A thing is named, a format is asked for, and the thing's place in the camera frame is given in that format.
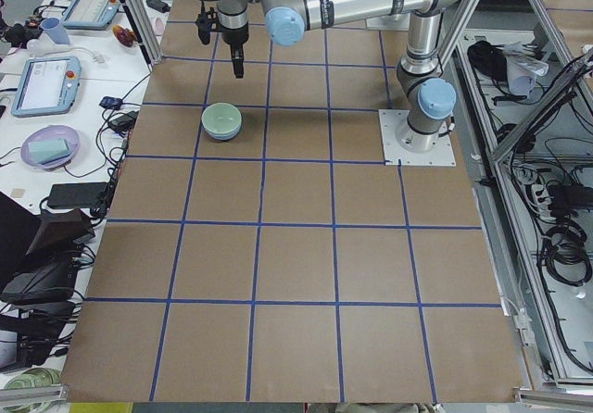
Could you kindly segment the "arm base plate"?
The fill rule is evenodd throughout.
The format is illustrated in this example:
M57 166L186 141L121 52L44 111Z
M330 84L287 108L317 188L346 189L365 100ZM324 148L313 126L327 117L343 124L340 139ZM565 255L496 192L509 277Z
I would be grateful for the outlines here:
M437 133L422 135L408 126L408 114L408 110L378 111L384 163L390 166L455 167L446 122L442 122Z

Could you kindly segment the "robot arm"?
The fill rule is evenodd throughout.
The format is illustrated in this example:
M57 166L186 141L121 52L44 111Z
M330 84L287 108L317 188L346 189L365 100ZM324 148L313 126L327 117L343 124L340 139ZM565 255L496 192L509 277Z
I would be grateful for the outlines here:
M208 44L221 33L231 50L233 73L244 75L243 46L248 39L247 9L259 4L271 40L280 46L300 42L306 31L325 30L352 21L407 15L408 41L397 65L397 79L410 103L410 112L396 130L399 145L418 154L432 150L446 136L441 127L456 105L453 86L440 78L444 49L454 43L454 31L440 40L444 11L459 0L210 0L196 20L198 37Z

